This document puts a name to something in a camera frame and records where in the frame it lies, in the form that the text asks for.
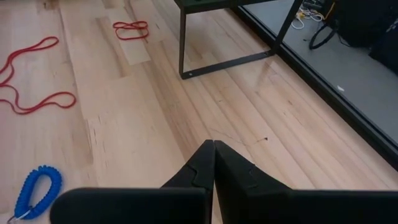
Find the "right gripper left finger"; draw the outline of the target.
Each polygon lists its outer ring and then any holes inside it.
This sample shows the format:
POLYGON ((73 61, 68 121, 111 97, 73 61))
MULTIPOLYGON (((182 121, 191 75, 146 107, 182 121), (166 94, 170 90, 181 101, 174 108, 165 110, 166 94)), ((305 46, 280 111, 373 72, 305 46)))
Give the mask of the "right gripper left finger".
POLYGON ((181 169, 159 188, 69 190, 50 209, 50 222, 211 223, 215 143, 204 141, 181 169))

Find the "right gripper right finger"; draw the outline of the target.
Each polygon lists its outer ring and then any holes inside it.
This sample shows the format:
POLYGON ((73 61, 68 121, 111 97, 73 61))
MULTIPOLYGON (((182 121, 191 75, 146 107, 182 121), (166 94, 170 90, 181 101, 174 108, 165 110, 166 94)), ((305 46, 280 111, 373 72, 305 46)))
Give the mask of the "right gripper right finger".
POLYGON ((223 223, 392 223, 397 192, 292 189, 215 141, 215 184, 223 223))

